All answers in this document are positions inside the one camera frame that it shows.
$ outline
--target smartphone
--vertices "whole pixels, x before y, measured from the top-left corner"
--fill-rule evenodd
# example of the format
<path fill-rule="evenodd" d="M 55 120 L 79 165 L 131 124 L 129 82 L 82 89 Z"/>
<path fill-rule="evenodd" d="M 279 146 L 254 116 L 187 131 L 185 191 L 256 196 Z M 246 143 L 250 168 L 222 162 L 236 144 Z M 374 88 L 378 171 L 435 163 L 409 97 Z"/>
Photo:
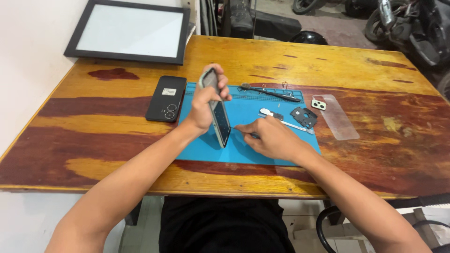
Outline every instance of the smartphone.
<path fill-rule="evenodd" d="M 149 121 L 175 122 L 180 111 L 186 78 L 162 76 L 156 85 L 145 119 Z"/>
<path fill-rule="evenodd" d="M 205 73 L 203 73 L 200 77 L 200 80 L 198 81 L 198 86 L 200 87 L 200 89 L 211 86 L 216 90 L 217 94 L 220 93 L 218 84 L 219 80 L 214 68 L 210 68 Z M 214 130 L 216 131 L 219 144 L 222 148 L 225 148 L 228 142 L 228 137 L 230 136 L 231 126 L 226 114 L 224 102 L 209 101 L 209 108 L 211 109 L 212 125 L 214 126 Z"/>

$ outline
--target white wall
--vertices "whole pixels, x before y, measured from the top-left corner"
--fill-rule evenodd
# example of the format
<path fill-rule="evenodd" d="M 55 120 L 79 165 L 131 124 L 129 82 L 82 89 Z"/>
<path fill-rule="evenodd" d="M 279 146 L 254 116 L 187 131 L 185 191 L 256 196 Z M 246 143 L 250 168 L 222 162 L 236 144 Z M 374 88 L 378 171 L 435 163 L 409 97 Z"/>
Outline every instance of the white wall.
<path fill-rule="evenodd" d="M 180 0 L 128 0 L 181 6 Z M 6 0 L 0 8 L 0 154 L 75 63 L 63 56 L 87 0 Z M 80 194 L 0 192 L 0 251 L 41 253 Z M 117 252 L 124 222 L 105 252 Z"/>

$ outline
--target phone camera module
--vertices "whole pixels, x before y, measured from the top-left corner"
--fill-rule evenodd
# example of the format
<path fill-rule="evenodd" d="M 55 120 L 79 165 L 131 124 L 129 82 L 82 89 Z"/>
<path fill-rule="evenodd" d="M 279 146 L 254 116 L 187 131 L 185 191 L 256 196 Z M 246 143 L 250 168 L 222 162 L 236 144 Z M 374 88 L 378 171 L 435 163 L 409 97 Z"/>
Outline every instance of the phone camera module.
<path fill-rule="evenodd" d="M 175 114 L 173 112 L 167 112 L 164 117 L 166 117 L 166 119 L 171 119 L 175 116 Z"/>
<path fill-rule="evenodd" d="M 176 110 L 176 105 L 170 104 L 170 105 L 167 107 L 167 110 L 169 110 L 170 112 L 175 111 L 175 110 Z"/>

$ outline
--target wooden table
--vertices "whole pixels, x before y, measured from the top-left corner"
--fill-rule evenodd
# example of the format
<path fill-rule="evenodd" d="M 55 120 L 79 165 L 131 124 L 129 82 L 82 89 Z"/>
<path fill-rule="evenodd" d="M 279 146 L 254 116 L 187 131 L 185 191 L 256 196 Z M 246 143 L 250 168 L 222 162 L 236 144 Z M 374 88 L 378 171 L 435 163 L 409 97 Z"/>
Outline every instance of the wooden table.
<path fill-rule="evenodd" d="M 231 85 L 333 94 L 360 138 L 336 140 L 316 111 L 320 150 L 380 196 L 450 191 L 450 106 L 402 53 L 192 36 L 184 63 L 79 59 L 3 155 L 0 189 L 87 191 L 177 125 L 144 118 L 160 76 L 220 63 Z M 149 193 L 327 198 L 302 168 L 181 160 Z"/>

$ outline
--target motorcycle tire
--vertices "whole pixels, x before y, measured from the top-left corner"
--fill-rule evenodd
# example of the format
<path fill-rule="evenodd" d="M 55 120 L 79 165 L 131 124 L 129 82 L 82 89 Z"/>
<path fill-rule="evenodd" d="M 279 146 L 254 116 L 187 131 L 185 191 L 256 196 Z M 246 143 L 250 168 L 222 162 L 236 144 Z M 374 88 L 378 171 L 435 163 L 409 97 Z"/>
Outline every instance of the motorcycle tire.
<path fill-rule="evenodd" d="M 297 15 L 303 15 L 314 9 L 321 0 L 312 0 L 312 2 L 304 7 L 306 0 L 294 0 L 292 11 Z"/>
<path fill-rule="evenodd" d="M 437 85 L 437 91 L 450 101 L 450 70 L 447 71 L 447 74 L 442 78 L 442 80 Z"/>
<path fill-rule="evenodd" d="M 359 18 L 368 12 L 366 7 L 358 6 L 353 0 L 345 0 L 345 14 L 351 18 Z"/>
<path fill-rule="evenodd" d="M 391 8 L 392 10 L 396 10 L 400 6 L 407 5 L 408 3 L 408 0 L 391 0 Z M 372 15 L 370 15 L 369 19 L 367 20 L 366 27 L 364 29 L 364 35 L 366 36 L 366 38 L 377 45 L 386 44 L 389 41 L 389 37 L 387 36 L 386 32 L 377 34 L 378 29 L 380 29 L 382 25 L 383 24 L 381 24 L 380 9 L 377 8 L 373 11 Z"/>

